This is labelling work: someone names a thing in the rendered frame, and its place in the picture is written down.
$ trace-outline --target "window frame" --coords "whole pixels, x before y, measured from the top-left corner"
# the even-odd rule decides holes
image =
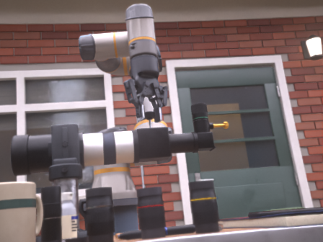
[[[32,79],[72,79],[103,77],[105,99],[83,102],[49,102],[26,104],[25,80]],[[82,109],[105,109],[107,128],[115,126],[112,97],[112,78],[109,73],[99,70],[93,63],[37,64],[21,66],[0,66],[0,81],[16,81],[15,105],[0,105],[0,114],[16,114],[17,135],[26,135],[26,113],[61,112]],[[17,182],[26,182],[27,176],[17,176]],[[85,189],[79,189],[79,196],[85,195]]]
[[[306,178],[305,166],[301,155],[296,125],[293,118],[291,101],[286,83],[286,77],[281,55],[230,57],[230,58],[199,58],[199,59],[180,59],[167,60],[166,70],[169,86],[169,100],[172,108],[173,128],[175,134],[182,133],[182,120],[180,115],[180,103],[177,93],[176,71],[196,70],[196,69],[217,69],[217,68],[238,68],[238,67],[257,67],[272,66],[275,71],[275,79],[280,95],[280,105],[282,108],[283,119],[288,136],[288,144],[291,150],[291,158],[295,171],[295,179],[301,202],[304,208],[313,207],[311,192]],[[180,191],[184,212],[185,225],[192,224],[192,213],[190,207],[190,190],[188,186],[188,173],[185,153],[177,154],[177,168],[180,178]]]

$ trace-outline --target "door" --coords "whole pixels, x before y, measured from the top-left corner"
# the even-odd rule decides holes
[[[210,122],[229,122],[212,131],[213,151],[186,153],[190,182],[214,179],[220,218],[301,207],[273,68],[176,71],[176,79],[184,133],[198,102]]]

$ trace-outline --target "mug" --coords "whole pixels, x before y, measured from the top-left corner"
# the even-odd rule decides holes
[[[33,182],[0,183],[0,241],[35,242],[43,204]]]

